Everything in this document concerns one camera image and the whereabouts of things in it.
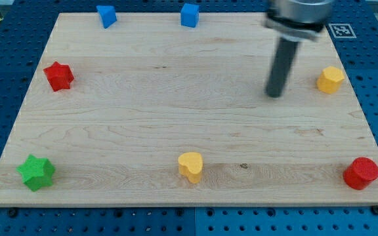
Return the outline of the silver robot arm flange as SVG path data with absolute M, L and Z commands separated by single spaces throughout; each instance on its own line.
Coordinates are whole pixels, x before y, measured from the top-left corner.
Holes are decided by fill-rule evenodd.
M 317 41 L 332 9 L 333 0 L 269 0 L 264 27 L 288 41 Z

